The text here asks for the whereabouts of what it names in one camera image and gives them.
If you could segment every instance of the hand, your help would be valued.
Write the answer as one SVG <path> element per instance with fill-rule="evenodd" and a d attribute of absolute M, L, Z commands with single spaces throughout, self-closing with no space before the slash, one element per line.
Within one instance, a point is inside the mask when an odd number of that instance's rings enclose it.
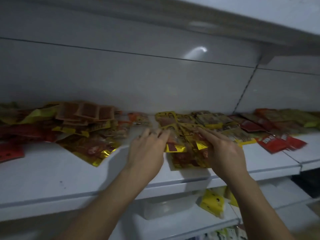
<path fill-rule="evenodd" d="M 169 130 L 147 128 L 131 142 L 125 169 L 134 174 L 142 189 L 159 173 L 169 135 Z"/>
<path fill-rule="evenodd" d="M 227 184 L 249 175 L 245 154 L 241 147 L 221 133 L 199 129 L 212 145 L 208 158 L 212 170 Z"/>

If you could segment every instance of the transparent plastic container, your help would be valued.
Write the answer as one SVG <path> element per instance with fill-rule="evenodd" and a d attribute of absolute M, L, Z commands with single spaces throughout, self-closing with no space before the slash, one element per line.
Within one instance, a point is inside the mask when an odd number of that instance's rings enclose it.
<path fill-rule="evenodd" d="M 143 217 L 147 220 L 190 209 L 200 196 L 200 191 L 176 193 L 145 199 Z"/>

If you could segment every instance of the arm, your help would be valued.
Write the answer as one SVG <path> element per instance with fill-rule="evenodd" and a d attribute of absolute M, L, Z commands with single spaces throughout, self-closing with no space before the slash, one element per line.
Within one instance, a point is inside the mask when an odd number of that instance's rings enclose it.
<path fill-rule="evenodd" d="M 213 145 L 209 150 L 211 167 L 234 194 L 249 240 L 294 240 L 250 177 L 243 150 L 220 133 L 203 129 L 200 133 Z"/>
<path fill-rule="evenodd" d="M 127 206 L 160 171 L 168 131 L 146 129 L 130 145 L 128 161 L 115 180 L 75 219 L 58 240 L 105 240 Z"/>

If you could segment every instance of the black object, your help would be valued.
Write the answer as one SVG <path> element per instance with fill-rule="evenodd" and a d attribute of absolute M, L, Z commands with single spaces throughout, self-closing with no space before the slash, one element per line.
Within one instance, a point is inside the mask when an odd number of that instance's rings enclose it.
<path fill-rule="evenodd" d="M 293 175 L 291 180 L 312 198 L 320 196 L 320 168 L 303 171 Z"/>

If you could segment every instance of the left hand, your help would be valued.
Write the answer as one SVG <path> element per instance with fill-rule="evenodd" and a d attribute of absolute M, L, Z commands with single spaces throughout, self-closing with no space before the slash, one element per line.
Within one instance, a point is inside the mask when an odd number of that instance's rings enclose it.
<path fill-rule="evenodd" d="M 163 162 L 163 152 L 170 135 L 169 130 L 149 128 L 135 138 L 130 145 L 127 165 L 138 179 L 141 187 L 145 187 L 159 173 Z"/>

